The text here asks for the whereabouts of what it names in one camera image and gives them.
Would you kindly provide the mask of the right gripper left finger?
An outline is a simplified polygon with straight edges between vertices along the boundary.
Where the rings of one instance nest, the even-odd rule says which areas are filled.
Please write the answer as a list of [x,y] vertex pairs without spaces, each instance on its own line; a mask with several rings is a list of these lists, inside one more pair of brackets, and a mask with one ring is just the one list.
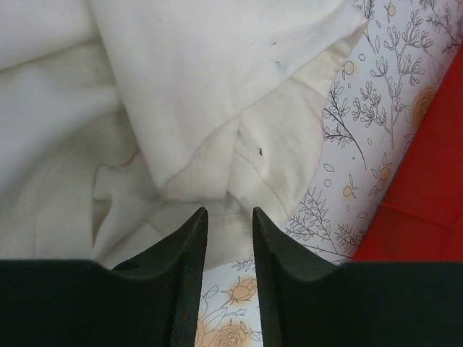
[[198,209],[108,270],[89,260],[1,262],[3,346],[193,346],[208,236]]

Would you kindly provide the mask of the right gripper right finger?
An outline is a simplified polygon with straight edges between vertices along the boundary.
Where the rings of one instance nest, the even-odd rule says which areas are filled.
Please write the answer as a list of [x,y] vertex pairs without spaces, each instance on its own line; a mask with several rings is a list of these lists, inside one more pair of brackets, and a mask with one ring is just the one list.
[[260,209],[252,242],[265,346],[460,346],[462,266],[334,265]]

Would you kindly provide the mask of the cream white t-shirt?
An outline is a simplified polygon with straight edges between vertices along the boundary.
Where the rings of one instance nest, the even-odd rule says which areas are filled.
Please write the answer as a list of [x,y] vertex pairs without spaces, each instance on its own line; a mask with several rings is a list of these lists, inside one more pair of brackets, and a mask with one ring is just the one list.
[[3,1],[1,257],[114,267],[199,207],[207,268],[309,188],[353,1]]

